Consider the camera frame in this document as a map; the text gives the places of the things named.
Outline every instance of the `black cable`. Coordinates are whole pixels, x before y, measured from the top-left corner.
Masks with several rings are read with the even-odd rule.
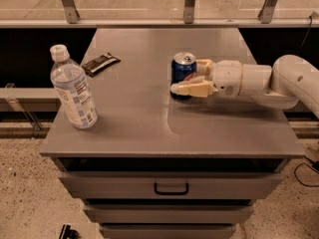
[[[305,187],[319,187],[319,184],[314,184],[314,185],[310,185],[310,184],[306,184],[306,183],[304,183],[304,182],[302,182],[299,178],[298,178],[298,176],[297,176],[297,170],[298,170],[298,168],[299,167],[301,167],[301,166],[308,166],[311,170],[313,170],[313,171],[315,171],[316,173],[318,173],[319,174],[319,172],[316,170],[316,169],[314,169],[314,168],[312,168],[309,164],[307,164],[307,163],[300,163],[296,168],[295,168],[295,170],[294,170],[294,175],[295,175],[295,177],[296,177],[296,179],[299,181],[299,183],[301,184],[301,185],[303,185],[303,186],[305,186]]]
[[[301,49],[303,48],[303,45],[305,44],[305,42],[306,42],[306,40],[308,38],[310,29],[311,29],[311,26],[312,26],[312,15],[309,16],[309,19],[310,19],[309,28],[308,28],[308,31],[307,31],[307,34],[306,34],[305,38],[303,39],[303,41],[302,41],[302,43],[300,45],[300,48],[299,48],[299,51],[298,51],[298,56],[300,55]]]
[[[311,162],[311,164],[314,164],[315,163],[315,161],[313,161],[313,160],[311,160],[309,157],[307,157],[307,156],[304,156],[304,158],[306,158],[309,162]]]

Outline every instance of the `soda can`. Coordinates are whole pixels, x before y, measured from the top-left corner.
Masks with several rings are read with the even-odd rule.
[[[192,53],[177,53],[171,61],[171,83],[187,81],[196,72],[196,58]],[[170,92],[170,95],[180,101],[189,100],[190,96],[181,96]]]

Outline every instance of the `cabinet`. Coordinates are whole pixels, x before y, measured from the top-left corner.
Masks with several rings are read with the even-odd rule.
[[[173,100],[181,50],[254,63],[237,29],[100,29],[84,62],[106,52],[122,61],[90,79],[99,120],[78,130],[60,110],[41,148],[105,238],[229,238],[303,155],[282,111]]]

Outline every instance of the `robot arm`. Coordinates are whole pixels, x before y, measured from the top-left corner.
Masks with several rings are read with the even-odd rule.
[[[173,84],[170,90],[201,98],[245,96],[276,109],[293,108],[300,100],[319,118],[317,80],[317,69],[297,56],[287,55],[279,58],[273,69],[237,61],[197,63],[196,77]]]

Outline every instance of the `candy bar wrapper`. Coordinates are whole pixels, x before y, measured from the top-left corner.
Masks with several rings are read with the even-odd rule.
[[[97,73],[101,72],[112,64],[118,63],[121,60],[114,57],[111,53],[101,55],[100,57],[82,65],[86,74],[90,77],[94,77]]]

